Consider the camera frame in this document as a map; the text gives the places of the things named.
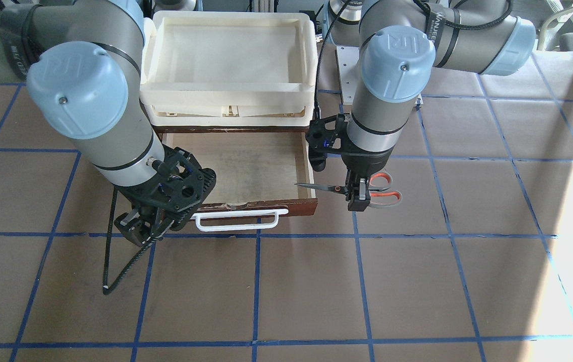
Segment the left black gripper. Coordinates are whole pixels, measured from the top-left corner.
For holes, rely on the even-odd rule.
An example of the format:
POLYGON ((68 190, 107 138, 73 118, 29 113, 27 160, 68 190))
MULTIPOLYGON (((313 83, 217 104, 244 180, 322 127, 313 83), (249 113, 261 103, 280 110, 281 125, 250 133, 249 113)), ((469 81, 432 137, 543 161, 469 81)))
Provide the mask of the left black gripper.
POLYGON ((348 210, 363 212, 370 205, 369 178, 381 171, 392 154, 392 148, 387 151, 371 153, 364 150, 342 151, 341 158, 348 169, 348 210))

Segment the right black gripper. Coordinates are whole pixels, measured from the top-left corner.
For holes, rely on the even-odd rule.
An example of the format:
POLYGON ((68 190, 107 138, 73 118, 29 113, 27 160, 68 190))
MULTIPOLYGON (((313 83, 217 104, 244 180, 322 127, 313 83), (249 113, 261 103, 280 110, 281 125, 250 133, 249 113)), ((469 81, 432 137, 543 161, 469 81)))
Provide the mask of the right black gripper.
POLYGON ((157 241, 174 226, 176 221, 167 217, 165 210, 150 206, 133 208, 115 220, 115 226, 128 241, 157 241))

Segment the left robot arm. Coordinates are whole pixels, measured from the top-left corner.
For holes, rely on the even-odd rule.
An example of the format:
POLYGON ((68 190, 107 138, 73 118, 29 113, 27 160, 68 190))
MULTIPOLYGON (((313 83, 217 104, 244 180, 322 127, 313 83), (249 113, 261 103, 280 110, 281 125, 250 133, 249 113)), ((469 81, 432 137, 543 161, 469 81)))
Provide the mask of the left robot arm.
POLYGON ((358 84, 349 113, 322 120, 321 139, 310 130, 316 171, 327 154, 348 168, 343 186, 349 211, 373 204, 372 178, 381 171, 435 68, 479 75, 516 73, 533 51, 536 29, 512 16, 512 1, 345 1, 329 5, 328 33, 339 23, 358 27, 358 84))

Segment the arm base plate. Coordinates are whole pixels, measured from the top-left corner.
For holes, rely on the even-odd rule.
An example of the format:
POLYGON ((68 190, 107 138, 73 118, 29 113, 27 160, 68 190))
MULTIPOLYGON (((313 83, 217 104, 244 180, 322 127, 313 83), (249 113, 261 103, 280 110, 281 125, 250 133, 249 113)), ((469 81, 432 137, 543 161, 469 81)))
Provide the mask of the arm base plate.
POLYGON ((394 46, 372 39, 363 50, 338 46, 342 100, 353 105, 360 85, 377 99, 402 103, 416 99, 429 82, 435 50, 431 44, 394 46))

